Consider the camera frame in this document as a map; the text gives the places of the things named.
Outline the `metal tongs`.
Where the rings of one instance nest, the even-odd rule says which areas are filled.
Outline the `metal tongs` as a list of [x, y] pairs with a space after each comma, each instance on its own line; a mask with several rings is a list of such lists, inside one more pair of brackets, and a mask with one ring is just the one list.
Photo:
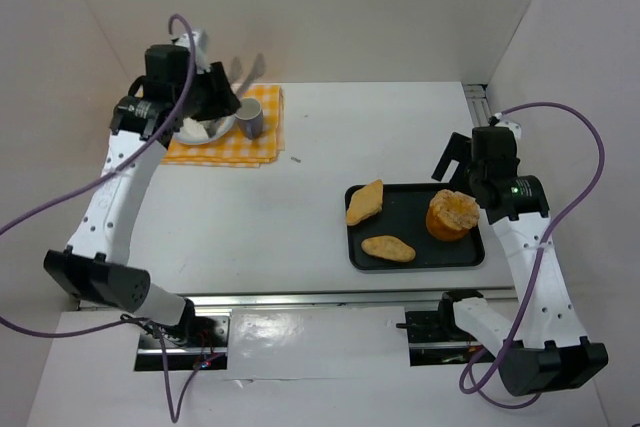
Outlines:
[[[258, 53], [256, 58], [254, 59], [249, 73], [240, 84], [240, 86], [236, 89], [236, 97], [238, 99], [242, 99], [248, 92], [252, 84], [259, 78], [261, 78], [265, 74], [265, 72], [266, 61], [264, 55], [262, 53]], [[233, 80], [239, 80], [240, 75], [242, 74], [242, 66], [240, 60], [237, 57], [232, 60], [231, 74]], [[232, 128], [233, 124], [234, 120], [232, 119], [232, 116], [229, 115], [216, 121], [210, 121], [205, 126], [205, 130], [210, 140], [218, 140]]]

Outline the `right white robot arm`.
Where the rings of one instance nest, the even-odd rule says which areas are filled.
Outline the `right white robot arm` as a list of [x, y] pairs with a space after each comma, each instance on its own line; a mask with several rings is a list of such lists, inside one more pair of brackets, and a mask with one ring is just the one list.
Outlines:
[[432, 177], [442, 179], [449, 164], [458, 163], [450, 184], [485, 212], [519, 302], [508, 320], [475, 290], [446, 292], [438, 306], [443, 328], [479, 342], [494, 358], [488, 371], [521, 397], [577, 389], [609, 356], [603, 343], [590, 341], [576, 314], [551, 236], [562, 217], [550, 214], [536, 177], [519, 175], [517, 137], [500, 126], [478, 127], [470, 136], [454, 133]]

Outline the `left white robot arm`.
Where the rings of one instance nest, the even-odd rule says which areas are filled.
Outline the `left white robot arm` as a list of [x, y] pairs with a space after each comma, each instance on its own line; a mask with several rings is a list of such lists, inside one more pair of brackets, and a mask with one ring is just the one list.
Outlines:
[[197, 29], [145, 52], [145, 73], [114, 107], [96, 189], [62, 251], [50, 250], [45, 271], [78, 301], [119, 309], [157, 324], [179, 343], [209, 322], [191, 300], [153, 284], [129, 266], [130, 242], [150, 180], [185, 119], [218, 120], [240, 106], [221, 63], [206, 60], [207, 34]]

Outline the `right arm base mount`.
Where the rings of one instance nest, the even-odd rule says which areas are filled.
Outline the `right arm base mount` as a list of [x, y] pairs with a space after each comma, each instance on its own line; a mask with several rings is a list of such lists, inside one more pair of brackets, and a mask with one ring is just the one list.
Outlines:
[[468, 298], [483, 298], [474, 289], [446, 291], [435, 309], [405, 313], [396, 328], [404, 331], [411, 367], [467, 364], [482, 345], [454, 323], [453, 304]]

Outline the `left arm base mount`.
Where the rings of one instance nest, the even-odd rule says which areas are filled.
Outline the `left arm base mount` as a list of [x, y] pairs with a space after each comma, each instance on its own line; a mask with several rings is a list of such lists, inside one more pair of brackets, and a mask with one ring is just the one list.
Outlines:
[[[199, 320], [199, 330], [186, 339], [169, 335], [163, 328], [164, 342], [170, 372], [186, 372], [199, 365], [204, 371], [222, 371], [228, 365], [228, 340], [231, 315], [222, 311], [203, 316]], [[161, 372], [163, 370], [161, 342], [153, 327], [145, 322], [138, 337], [135, 372]]]

